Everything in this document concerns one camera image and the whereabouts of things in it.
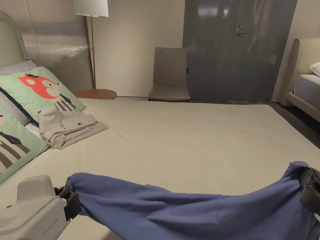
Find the floor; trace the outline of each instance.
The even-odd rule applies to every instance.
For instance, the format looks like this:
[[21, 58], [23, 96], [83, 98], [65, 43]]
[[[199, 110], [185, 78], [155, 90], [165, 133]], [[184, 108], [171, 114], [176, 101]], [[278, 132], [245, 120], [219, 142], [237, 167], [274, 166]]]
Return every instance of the floor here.
[[[132, 97], [117, 97], [117, 101], [148, 101], [148, 98], [132, 98]], [[297, 131], [299, 131], [305, 138], [312, 142], [315, 146], [320, 149], [320, 123], [301, 111], [296, 107], [283, 107], [278, 103], [271, 102], [237, 102], [237, 101], [221, 101], [221, 102], [210, 102], [210, 101], [199, 101], [191, 100], [192, 103], [215, 103], [215, 104], [268, 104], [270, 105], [279, 115], [281, 115], [288, 123], [291, 124]]]

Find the dark floor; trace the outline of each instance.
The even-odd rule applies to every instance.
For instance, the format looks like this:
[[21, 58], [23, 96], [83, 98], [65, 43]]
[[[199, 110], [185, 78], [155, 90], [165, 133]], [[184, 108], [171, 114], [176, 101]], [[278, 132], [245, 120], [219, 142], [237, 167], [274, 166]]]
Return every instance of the dark floor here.
[[283, 107], [275, 102], [239, 102], [239, 101], [199, 101], [191, 100], [193, 103], [216, 103], [216, 104], [238, 104], [238, 105], [251, 105], [251, 104], [267, 104], [270, 105], [280, 116], [282, 116], [288, 123], [291, 124], [297, 131], [299, 131], [305, 138], [312, 142], [320, 149], [320, 123], [310, 117], [305, 112], [296, 107]]

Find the gray door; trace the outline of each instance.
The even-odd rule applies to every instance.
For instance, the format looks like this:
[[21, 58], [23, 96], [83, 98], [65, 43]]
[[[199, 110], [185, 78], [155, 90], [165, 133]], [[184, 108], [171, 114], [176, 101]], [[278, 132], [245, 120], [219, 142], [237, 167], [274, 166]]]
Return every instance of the gray door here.
[[191, 98], [270, 100], [296, 3], [186, 0], [183, 46]]
[[186, 0], [183, 46], [187, 48], [192, 99], [228, 97], [226, 80], [238, 13], [238, 0]]
[[297, 0], [240, 0], [227, 100], [270, 101]]

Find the door handle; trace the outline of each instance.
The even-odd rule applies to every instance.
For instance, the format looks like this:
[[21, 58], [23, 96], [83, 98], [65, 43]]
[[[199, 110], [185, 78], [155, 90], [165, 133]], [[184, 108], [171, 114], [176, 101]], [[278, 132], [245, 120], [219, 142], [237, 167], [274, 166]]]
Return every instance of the door handle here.
[[237, 37], [247, 37], [248, 35], [245, 35], [245, 34], [241, 34], [241, 33], [238, 33], [237, 34]]

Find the upholstered headboard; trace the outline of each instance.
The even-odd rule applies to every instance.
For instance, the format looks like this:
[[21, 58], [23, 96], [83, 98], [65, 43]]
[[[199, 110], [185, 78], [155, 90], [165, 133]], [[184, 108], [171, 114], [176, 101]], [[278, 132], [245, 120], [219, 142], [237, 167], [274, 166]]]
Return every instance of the upholstered headboard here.
[[292, 92], [298, 75], [314, 74], [310, 65], [320, 62], [320, 38], [296, 39], [293, 42], [287, 70], [282, 84], [279, 102], [286, 102], [288, 93]]
[[22, 34], [15, 22], [0, 11], [0, 67], [7, 67], [27, 58]]

